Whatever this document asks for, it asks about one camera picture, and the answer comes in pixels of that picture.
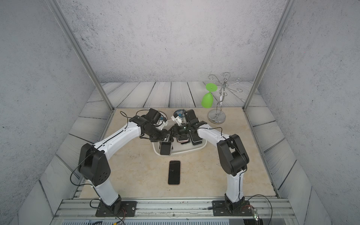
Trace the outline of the phone with pink case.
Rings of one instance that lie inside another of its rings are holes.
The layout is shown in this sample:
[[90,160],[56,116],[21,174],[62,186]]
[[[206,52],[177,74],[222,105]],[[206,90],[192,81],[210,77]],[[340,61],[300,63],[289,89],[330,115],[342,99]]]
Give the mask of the phone with pink case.
[[179,185],[181,179],[181,162],[172,160],[169,162],[168,184]]

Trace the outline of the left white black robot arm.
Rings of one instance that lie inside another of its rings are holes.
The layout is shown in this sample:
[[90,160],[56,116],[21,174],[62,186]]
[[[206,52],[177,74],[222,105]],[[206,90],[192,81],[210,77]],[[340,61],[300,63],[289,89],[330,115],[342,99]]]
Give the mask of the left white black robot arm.
[[135,138],[147,135],[151,142],[173,141],[167,125],[167,117],[161,112],[150,109],[146,115],[127,118],[126,125],[114,134],[93,145],[81,147],[77,171],[90,182],[100,198],[100,205],[118,214],[121,210],[121,196],[115,191],[110,181],[109,160],[127,143]]

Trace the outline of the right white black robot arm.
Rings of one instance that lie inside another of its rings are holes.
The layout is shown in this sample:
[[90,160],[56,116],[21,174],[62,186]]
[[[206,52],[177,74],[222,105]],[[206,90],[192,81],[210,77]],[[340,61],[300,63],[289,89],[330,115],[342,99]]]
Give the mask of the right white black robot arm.
[[226,135],[221,127],[211,127],[202,122],[194,126],[174,125],[170,132],[172,137],[195,134],[217,147],[220,165],[227,174],[226,208],[234,212],[244,207],[243,179],[249,157],[240,137],[237,134]]

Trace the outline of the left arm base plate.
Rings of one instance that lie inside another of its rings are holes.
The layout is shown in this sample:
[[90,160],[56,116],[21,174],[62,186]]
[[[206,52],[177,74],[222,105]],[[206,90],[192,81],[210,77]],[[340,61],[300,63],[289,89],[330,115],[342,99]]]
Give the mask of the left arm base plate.
[[107,206],[100,200],[95,216],[132,218],[136,209],[137,201],[116,201],[113,205]]

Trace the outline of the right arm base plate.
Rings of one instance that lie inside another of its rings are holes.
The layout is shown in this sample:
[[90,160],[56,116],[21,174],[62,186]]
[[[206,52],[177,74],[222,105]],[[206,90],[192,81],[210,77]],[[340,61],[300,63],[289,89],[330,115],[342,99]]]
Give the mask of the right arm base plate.
[[232,217],[252,217],[253,212],[249,201],[212,201],[211,210],[216,217],[232,216]]

